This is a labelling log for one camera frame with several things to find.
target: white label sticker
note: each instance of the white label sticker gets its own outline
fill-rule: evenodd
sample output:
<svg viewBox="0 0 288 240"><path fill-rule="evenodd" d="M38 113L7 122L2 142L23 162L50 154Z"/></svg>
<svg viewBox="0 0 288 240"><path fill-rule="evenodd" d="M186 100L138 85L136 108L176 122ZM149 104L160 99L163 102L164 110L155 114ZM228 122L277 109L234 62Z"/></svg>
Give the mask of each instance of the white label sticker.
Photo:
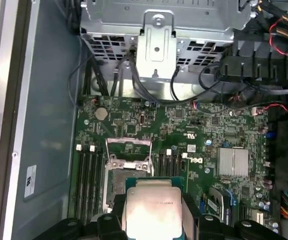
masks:
<svg viewBox="0 0 288 240"><path fill-rule="evenodd" d="M208 205L215 211L217 212L217 206L215 203L213 203L211 200L207 200Z"/></svg>
<svg viewBox="0 0 288 240"><path fill-rule="evenodd" d="M27 168L25 198L33 194L35 191L36 168L37 165L29 166Z"/></svg>
<svg viewBox="0 0 288 240"><path fill-rule="evenodd" d="M196 152L196 145L192 145L192 144L187 145L187 152L195 153Z"/></svg>

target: ventilation holes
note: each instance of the ventilation holes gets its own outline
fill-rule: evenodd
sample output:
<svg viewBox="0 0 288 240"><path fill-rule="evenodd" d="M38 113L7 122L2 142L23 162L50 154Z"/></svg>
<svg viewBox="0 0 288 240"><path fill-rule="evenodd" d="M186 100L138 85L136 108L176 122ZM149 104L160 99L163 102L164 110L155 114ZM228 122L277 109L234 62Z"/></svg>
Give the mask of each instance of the ventilation holes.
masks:
<svg viewBox="0 0 288 240"><path fill-rule="evenodd" d="M178 65L189 65L189 63L190 63L190 61L191 61L191 59L185 59L185 58L179 58L178 60L177 60L177 64Z"/></svg>
<svg viewBox="0 0 288 240"><path fill-rule="evenodd" d="M88 42L96 58L121 60L123 55L119 53L126 52L126 49L120 49L126 45L123 36L104 35L102 37L93 37Z"/></svg>
<svg viewBox="0 0 288 240"><path fill-rule="evenodd" d="M209 56L209 55L200 55L197 57L193 65L196 66L207 66L210 63L214 62L216 57L214 56Z"/></svg>
<svg viewBox="0 0 288 240"><path fill-rule="evenodd" d="M206 42L206 43L197 43L195 41L191 41L189 43L189 47L187 47L188 51L196 51L204 54L219 54L225 50L223 46L216 46L214 42Z"/></svg>

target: heatsink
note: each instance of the heatsink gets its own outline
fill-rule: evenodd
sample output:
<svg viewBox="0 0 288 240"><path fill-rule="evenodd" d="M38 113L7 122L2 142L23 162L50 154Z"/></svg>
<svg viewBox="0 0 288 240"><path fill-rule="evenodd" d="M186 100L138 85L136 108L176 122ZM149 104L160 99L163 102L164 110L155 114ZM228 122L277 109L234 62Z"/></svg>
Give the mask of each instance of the heatsink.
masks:
<svg viewBox="0 0 288 240"><path fill-rule="evenodd" d="M220 176L248 177L248 150L242 148L219 148L217 172Z"/></svg>

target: metal bracket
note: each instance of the metal bracket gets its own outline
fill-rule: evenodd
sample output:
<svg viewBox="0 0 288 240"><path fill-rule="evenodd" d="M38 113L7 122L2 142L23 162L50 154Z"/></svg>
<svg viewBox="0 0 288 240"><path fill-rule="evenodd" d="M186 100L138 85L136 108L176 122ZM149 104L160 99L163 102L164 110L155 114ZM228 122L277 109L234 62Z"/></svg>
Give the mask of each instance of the metal bracket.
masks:
<svg viewBox="0 0 288 240"><path fill-rule="evenodd" d="M176 68L177 40L172 35L173 15L148 12L144 33L138 36L136 67L140 78L171 80Z"/></svg>

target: ram slot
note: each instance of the ram slot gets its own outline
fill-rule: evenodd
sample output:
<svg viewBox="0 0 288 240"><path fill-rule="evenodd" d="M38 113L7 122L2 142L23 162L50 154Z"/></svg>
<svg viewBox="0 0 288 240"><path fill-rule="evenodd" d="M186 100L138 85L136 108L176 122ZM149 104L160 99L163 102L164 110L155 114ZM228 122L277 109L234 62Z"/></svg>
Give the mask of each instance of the ram slot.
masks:
<svg viewBox="0 0 288 240"><path fill-rule="evenodd" d="M95 197L94 197L94 210L93 215L98 214L99 202L100 202L100 187L102 181L102 170L103 170L103 155L102 152L99 151L96 156L96 173L94 174L95 177Z"/></svg>
<svg viewBox="0 0 288 240"><path fill-rule="evenodd" d="M157 176L159 176L159 177L162 176L163 159L164 159L164 154L160 153L158 156L158 171L157 171Z"/></svg>
<svg viewBox="0 0 288 240"><path fill-rule="evenodd" d="M85 175L86 175L86 164L88 154L83 152L79 159L79 171L78 171L78 185L77 185L77 212L76 217L83 219L83 198L84 198L84 187L85 187Z"/></svg>
<svg viewBox="0 0 288 240"><path fill-rule="evenodd" d="M85 208L85 220L83 221L84 224L87 224L91 220L91 213L92 213L92 206L93 206L93 192L94 192L94 162L96 161L96 154L90 153L89 162L88 162L88 176L86 179L87 184L87 195L85 198L85 205L87 206Z"/></svg>
<svg viewBox="0 0 288 240"><path fill-rule="evenodd" d="M177 152L177 158L176 158L176 177L180 176L180 170L181 170L181 162L182 162L182 156L181 153Z"/></svg>
<svg viewBox="0 0 288 240"><path fill-rule="evenodd" d="M176 156L174 156L174 151L172 151L172 155L169 156L169 175L168 177L175 176L175 164L176 164Z"/></svg>
<svg viewBox="0 0 288 240"><path fill-rule="evenodd" d="M163 177L168 177L170 172L169 172L169 165L170 165L170 157L166 155L166 157L164 157L164 164L163 164Z"/></svg>

